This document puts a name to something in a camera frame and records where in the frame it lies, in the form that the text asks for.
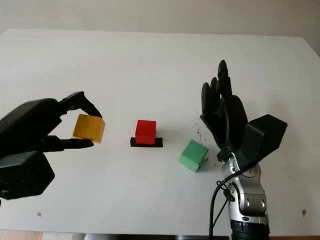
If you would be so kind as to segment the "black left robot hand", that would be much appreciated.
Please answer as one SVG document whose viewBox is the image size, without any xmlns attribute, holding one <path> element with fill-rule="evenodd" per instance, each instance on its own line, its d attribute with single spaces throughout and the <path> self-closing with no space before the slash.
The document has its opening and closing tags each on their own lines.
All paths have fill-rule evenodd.
<svg viewBox="0 0 320 240">
<path fill-rule="evenodd" d="M 0 120 L 0 156 L 92 147 L 94 143 L 88 139 L 60 139 L 49 135 L 62 122 L 61 116 L 77 109 L 102 117 L 83 91 L 74 92 L 61 101 L 43 98 L 19 105 Z"/>
</svg>

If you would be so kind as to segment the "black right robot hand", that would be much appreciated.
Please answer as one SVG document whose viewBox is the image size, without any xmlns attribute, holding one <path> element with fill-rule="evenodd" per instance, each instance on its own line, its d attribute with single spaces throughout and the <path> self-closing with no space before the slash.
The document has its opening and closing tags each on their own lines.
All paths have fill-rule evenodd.
<svg viewBox="0 0 320 240">
<path fill-rule="evenodd" d="M 223 162 L 241 146 L 248 118 L 240 98 L 233 94 L 225 60 L 218 65 L 217 77 L 201 89 L 200 118 L 212 133 L 220 149 L 217 159 Z"/>
</svg>

